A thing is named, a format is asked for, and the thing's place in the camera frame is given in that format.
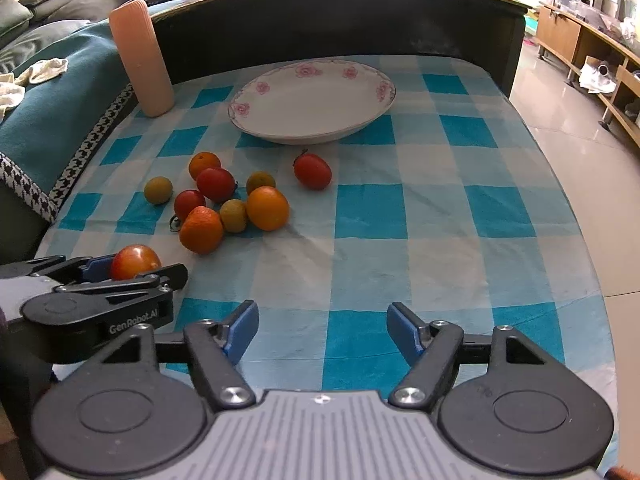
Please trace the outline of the dark coffee table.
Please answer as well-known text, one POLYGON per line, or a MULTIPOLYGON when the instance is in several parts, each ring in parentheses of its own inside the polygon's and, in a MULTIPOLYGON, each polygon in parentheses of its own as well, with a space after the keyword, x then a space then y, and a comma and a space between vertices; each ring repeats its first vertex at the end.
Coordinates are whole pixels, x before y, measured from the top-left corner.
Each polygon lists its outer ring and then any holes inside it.
POLYGON ((171 81, 306 58, 431 55, 513 86, 526 5, 516 0, 186 0, 154 6, 171 81))

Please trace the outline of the blue checkered tablecloth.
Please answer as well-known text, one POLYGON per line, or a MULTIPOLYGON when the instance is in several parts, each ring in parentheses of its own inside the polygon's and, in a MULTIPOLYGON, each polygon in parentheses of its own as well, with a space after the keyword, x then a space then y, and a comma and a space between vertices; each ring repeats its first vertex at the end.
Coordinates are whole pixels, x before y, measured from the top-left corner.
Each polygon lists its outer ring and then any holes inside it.
POLYGON ((239 70, 182 84, 157 119, 133 114, 77 182, 43 250, 114 252, 146 243, 188 266, 179 325, 252 298, 256 338, 241 361, 277 403, 265 422, 238 418, 204 456, 202 479, 481 479, 446 444, 427 446, 408 417, 370 419, 406 364, 385 331, 393 301, 472 332, 512 324, 608 400, 613 347, 578 224, 520 116, 479 68, 446 58, 369 58, 397 86, 392 108, 349 138, 321 145, 333 180, 294 178, 294 146, 229 122, 239 70), (276 232, 248 228, 216 252, 185 250, 170 209, 142 188, 186 188, 186 164, 216 152, 231 173, 273 174, 290 203, 276 232))

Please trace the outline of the large red-orange tomato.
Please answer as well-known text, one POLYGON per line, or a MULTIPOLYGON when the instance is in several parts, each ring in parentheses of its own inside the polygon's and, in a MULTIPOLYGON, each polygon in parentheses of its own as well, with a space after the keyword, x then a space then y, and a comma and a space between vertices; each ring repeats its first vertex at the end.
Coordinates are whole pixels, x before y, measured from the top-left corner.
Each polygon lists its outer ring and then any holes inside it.
POLYGON ((138 274, 151 272, 162 266, 160 257, 146 245, 129 245, 114 255, 110 277, 115 281, 135 278, 138 274))

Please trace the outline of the brown longan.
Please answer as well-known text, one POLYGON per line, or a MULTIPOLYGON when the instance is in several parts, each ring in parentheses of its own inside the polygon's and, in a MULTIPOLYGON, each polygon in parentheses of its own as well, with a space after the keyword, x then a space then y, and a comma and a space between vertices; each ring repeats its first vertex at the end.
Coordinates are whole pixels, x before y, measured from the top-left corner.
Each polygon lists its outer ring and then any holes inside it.
POLYGON ((219 209, 220 220, 228 233, 238 234, 246 230, 247 214, 242 200, 232 198, 224 202, 219 209))
POLYGON ((255 171, 247 178, 245 183, 248 195, 263 186, 270 186, 270 188, 274 188, 276 186, 276 180, 274 180, 274 177, 269 172, 255 171))

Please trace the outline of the oval red cherry tomato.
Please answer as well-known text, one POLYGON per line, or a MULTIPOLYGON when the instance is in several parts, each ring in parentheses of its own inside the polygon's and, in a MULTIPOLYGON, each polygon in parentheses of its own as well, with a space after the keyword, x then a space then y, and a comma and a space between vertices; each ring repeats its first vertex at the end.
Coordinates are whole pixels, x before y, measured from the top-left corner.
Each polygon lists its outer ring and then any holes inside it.
POLYGON ((236 190, 235 178, 224 168, 204 169, 196 178, 198 190, 215 204, 223 204, 236 190))

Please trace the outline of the smooth orange citrus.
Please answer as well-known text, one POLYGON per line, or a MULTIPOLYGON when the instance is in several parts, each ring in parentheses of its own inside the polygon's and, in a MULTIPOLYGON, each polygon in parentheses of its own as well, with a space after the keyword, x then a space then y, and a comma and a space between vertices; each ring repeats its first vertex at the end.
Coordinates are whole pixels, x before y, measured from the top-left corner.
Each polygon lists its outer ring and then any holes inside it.
POLYGON ((255 188, 246 200, 246 213, 256 228, 271 232, 288 222, 290 205, 286 197, 272 186, 255 188))

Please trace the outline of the small orange tangerine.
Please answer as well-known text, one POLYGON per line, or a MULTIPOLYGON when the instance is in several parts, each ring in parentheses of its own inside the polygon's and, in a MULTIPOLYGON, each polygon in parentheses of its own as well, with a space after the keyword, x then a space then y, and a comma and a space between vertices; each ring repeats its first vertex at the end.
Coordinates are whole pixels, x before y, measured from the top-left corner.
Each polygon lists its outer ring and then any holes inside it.
POLYGON ((206 169, 220 168, 221 161, 219 157, 212 152, 196 153, 190 160, 188 171, 191 178, 196 181, 198 176, 206 169))

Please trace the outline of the green-brown longan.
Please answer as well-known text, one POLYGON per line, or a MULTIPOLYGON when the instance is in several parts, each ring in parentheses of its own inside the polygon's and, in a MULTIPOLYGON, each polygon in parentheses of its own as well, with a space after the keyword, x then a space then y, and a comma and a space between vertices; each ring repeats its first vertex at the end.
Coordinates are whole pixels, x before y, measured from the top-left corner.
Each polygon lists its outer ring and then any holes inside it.
POLYGON ((154 177, 145 183, 143 195, 150 204, 157 206, 167 203, 173 190, 171 180, 166 177, 154 177))

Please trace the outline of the teal sofa blanket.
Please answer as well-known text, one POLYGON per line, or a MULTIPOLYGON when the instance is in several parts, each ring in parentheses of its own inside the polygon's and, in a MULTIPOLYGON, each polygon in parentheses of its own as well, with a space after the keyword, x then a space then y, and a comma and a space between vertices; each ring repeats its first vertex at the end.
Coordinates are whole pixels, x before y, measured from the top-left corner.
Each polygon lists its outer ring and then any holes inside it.
POLYGON ((186 110, 177 96, 165 117, 144 117, 108 21, 73 32, 36 58, 68 65, 28 86, 1 124, 1 226, 11 233, 50 226, 74 200, 81 210, 95 204, 124 211, 186 110), (150 140, 151 132, 160 140, 150 140))

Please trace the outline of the stemmed red cherry tomato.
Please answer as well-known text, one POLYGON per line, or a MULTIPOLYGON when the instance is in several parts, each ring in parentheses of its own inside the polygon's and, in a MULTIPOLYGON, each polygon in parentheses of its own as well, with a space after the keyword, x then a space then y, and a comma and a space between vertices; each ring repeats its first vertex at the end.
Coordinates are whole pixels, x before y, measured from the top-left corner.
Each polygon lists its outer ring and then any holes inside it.
POLYGON ((293 162, 297 180, 314 191, 324 190, 332 181, 332 169, 320 156, 303 150, 293 162))

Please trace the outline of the cream crumpled cloth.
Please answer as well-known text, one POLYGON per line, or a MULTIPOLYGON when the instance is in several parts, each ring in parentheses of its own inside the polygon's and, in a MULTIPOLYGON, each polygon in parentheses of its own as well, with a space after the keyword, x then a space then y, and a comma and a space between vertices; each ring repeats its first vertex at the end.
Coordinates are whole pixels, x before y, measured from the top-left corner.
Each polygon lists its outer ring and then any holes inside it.
POLYGON ((27 70, 15 77, 14 73, 1 75, 0 82, 0 122, 11 110, 24 100, 26 88, 63 75, 68 70, 67 58, 50 58, 35 62, 27 70))

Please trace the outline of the round red cherry tomato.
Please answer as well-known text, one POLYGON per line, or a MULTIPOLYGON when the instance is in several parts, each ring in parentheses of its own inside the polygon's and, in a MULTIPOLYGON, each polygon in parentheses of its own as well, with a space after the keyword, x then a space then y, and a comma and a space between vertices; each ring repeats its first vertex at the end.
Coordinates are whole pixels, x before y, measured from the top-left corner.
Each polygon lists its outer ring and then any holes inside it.
POLYGON ((184 190, 176 196, 174 213, 179 221, 183 222, 193 209, 205 205, 206 199, 204 195, 200 191, 190 188, 190 190, 184 190))

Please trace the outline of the pink ribbed cylinder vase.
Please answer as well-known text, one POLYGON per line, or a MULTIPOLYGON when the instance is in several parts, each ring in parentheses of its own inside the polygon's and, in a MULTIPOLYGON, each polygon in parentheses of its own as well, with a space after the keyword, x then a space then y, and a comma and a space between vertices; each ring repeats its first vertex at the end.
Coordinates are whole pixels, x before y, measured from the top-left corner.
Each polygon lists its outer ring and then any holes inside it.
POLYGON ((148 117, 165 114, 175 104, 174 88, 148 6, 130 0, 110 13, 108 24, 142 112, 148 117))

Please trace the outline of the bumpy orange tangerine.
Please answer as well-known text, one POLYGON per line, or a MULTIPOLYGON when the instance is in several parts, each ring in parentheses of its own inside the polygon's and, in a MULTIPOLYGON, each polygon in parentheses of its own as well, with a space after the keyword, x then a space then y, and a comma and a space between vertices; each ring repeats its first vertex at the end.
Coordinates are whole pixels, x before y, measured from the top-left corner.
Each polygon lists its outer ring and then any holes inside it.
POLYGON ((219 214, 205 206, 195 207, 184 220, 179 240, 181 245, 197 255, 216 250, 224 238, 224 226, 219 214))

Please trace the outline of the white floral plate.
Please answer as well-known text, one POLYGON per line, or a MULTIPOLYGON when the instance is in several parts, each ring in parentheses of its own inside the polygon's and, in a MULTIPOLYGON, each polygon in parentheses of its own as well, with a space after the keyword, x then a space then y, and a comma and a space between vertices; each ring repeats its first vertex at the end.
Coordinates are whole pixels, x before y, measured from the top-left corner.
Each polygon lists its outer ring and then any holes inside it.
POLYGON ((322 58, 262 73, 235 93, 232 125, 284 145, 340 140, 370 125, 395 102, 396 86, 376 68, 322 58))

